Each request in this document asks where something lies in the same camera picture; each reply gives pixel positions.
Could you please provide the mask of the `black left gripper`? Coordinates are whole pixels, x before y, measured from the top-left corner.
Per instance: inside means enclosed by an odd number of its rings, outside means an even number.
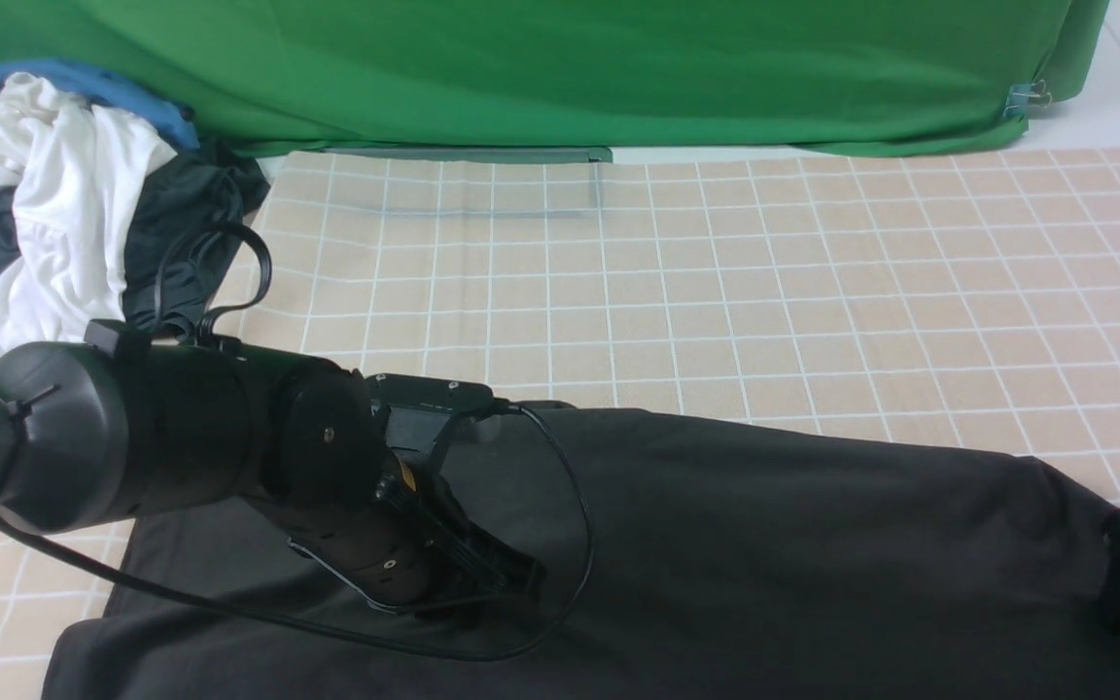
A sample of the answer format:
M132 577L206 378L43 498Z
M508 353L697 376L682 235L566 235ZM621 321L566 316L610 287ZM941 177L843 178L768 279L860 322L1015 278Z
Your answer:
M542 610L542 562L475 526L444 479L396 457L280 461L277 526L380 612L463 607L463 623L480 623Z

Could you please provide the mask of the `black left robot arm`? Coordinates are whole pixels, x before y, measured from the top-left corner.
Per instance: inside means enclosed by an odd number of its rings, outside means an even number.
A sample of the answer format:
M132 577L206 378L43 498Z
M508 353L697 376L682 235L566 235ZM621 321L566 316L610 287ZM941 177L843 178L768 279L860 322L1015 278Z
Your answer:
M535 599L543 564L440 473L459 426L503 407L478 384L97 321L0 360L0 521L59 535L240 498L382 612Z

